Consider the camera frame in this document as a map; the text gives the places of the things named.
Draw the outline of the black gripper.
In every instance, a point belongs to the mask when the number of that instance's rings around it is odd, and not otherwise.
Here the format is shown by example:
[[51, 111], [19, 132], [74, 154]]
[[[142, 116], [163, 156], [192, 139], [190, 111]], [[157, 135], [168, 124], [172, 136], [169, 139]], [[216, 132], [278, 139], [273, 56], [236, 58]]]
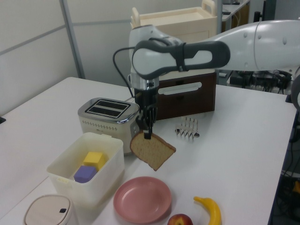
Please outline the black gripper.
[[135, 89], [135, 103], [139, 105], [140, 111], [144, 110], [136, 117], [136, 123], [140, 130], [144, 130], [144, 138], [150, 140], [157, 117], [157, 88]]

